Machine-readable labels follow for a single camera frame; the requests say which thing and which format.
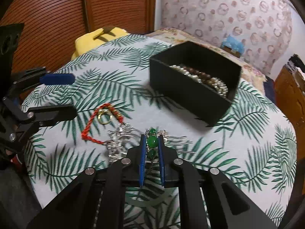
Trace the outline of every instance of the silver bolt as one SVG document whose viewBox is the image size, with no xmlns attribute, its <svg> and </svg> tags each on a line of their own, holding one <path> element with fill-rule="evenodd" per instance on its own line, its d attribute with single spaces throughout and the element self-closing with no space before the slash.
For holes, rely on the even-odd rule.
<svg viewBox="0 0 305 229">
<path fill-rule="evenodd" d="M 121 160 L 121 162 L 122 162 L 122 164 L 130 164 L 131 160 L 129 158 L 125 157 Z"/>
<path fill-rule="evenodd" d="M 183 164 L 183 160 L 181 158 L 176 158 L 174 161 L 173 161 L 174 164 L 176 165 L 182 165 Z"/>
<path fill-rule="evenodd" d="M 210 172 L 211 172 L 213 175 L 218 175 L 218 174 L 219 174 L 219 169 L 217 169 L 217 168 L 211 168 L 211 169 L 210 169 Z"/>
<path fill-rule="evenodd" d="M 85 173 L 86 173 L 87 175 L 92 175 L 92 174 L 94 173 L 94 169 L 91 168 L 91 167 L 89 167 L 89 168 L 85 169 Z"/>
<path fill-rule="evenodd" d="M 10 135 L 10 141 L 13 142 L 16 139 L 16 134 L 12 133 Z"/>
<path fill-rule="evenodd" d="M 32 118 L 34 116 L 34 113 L 33 112 L 29 112 L 28 114 L 27 114 L 27 117 L 30 119 L 30 118 Z"/>
</svg>

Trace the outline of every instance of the red cord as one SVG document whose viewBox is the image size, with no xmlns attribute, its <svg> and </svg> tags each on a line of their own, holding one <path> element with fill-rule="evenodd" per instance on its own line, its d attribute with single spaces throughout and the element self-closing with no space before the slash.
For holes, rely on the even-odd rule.
<svg viewBox="0 0 305 229">
<path fill-rule="evenodd" d="M 104 141 L 100 141 L 100 140 L 97 140 L 97 139 L 94 139 L 94 138 L 88 136 L 88 132 L 90 131 L 90 126 L 91 126 L 92 121 L 94 120 L 94 117 L 97 115 L 99 110 L 103 109 L 103 108 L 109 109 L 110 112 L 114 115 L 114 117 L 120 123 L 123 123 L 123 116 L 110 103 L 105 103 L 105 104 L 101 105 L 100 107 L 98 107 L 97 109 L 95 109 L 93 114 L 91 115 L 90 120 L 88 121 L 85 129 L 81 132 L 81 138 L 83 140 L 90 140 L 93 143 L 97 143 L 97 144 L 101 144 L 101 145 L 103 145 L 105 143 Z"/>
</svg>

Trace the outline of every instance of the open box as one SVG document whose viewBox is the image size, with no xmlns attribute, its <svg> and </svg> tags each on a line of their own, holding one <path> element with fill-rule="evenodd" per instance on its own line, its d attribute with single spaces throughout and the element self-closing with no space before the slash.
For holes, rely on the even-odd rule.
<svg viewBox="0 0 305 229">
<path fill-rule="evenodd" d="M 170 68 L 185 65 L 221 79 L 228 88 L 226 97 L 206 84 Z M 194 113 L 210 126 L 215 125 L 231 106 L 236 94 L 241 67 L 224 56 L 187 41 L 150 58 L 150 86 Z"/>
</svg>

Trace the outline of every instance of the green gemstone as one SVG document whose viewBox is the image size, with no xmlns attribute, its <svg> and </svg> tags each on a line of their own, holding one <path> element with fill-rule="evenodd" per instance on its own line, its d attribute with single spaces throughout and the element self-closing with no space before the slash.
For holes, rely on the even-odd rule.
<svg viewBox="0 0 305 229">
<path fill-rule="evenodd" d="M 151 149 L 149 152 L 148 152 L 148 158 L 149 159 L 154 159 L 154 157 L 156 156 L 156 151 L 154 149 Z"/>
<path fill-rule="evenodd" d="M 149 134 L 150 134 L 150 135 L 156 135 L 156 129 L 151 128 L 151 129 L 149 130 Z"/>
<path fill-rule="evenodd" d="M 156 136 L 149 136 L 147 139 L 147 144 L 149 148 L 155 148 L 158 146 L 158 139 Z"/>
</svg>

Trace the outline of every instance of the table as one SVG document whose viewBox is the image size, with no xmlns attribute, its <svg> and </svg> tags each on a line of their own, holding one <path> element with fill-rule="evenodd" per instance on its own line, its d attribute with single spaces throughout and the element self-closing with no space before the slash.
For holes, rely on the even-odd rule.
<svg viewBox="0 0 305 229">
<path fill-rule="evenodd" d="M 73 85 L 42 85 L 26 98 L 23 111 L 32 106 L 69 103 L 78 111 L 73 121 L 41 128 L 25 149 L 26 166 L 41 206 L 45 207 L 86 167 L 107 166 L 106 148 L 84 142 L 80 132 L 93 110 L 110 102 L 125 122 L 141 131 L 155 127 L 169 135 L 187 136 L 179 141 L 181 148 L 196 154 L 180 154 L 181 158 L 197 168 L 221 169 L 278 225 L 295 176 L 292 124 L 269 99 L 241 79 L 231 108 L 214 127 L 207 127 L 148 85 L 149 57 L 168 47 L 168 43 L 142 35 L 115 39 L 57 71 L 73 73 Z M 95 120 L 91 130 L 95 138 L 104 140 L 107 130 L 115 127 L 115 121 L 102 126 Z M 143 224 L 148 228 L 179 228 L 178 190 L 164 191 L 158 177 L 159 172 L 153 169 L 142 189 L 128 188 L 125 228 L 147 228 Z"/>
</svg>

